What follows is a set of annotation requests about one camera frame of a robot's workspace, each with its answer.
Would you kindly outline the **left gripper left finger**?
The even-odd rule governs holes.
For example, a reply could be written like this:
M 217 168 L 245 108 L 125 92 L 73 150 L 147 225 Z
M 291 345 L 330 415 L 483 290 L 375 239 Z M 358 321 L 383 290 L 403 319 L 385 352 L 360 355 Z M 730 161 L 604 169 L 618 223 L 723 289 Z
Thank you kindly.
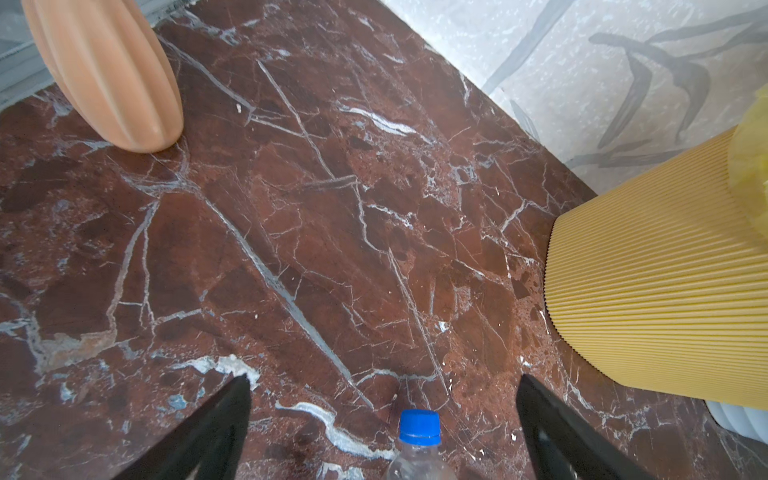
M 250 413 L 250 381 L 240 375 L 116 477 L 233 479 Z

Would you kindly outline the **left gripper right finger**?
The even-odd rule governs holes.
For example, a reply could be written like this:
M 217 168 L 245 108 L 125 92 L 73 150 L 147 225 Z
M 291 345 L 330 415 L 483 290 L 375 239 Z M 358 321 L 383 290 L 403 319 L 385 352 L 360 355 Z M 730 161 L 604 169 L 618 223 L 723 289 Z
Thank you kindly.
M 537 479 L 650 479 L 534 376 L 524 374 L 516 408 Z

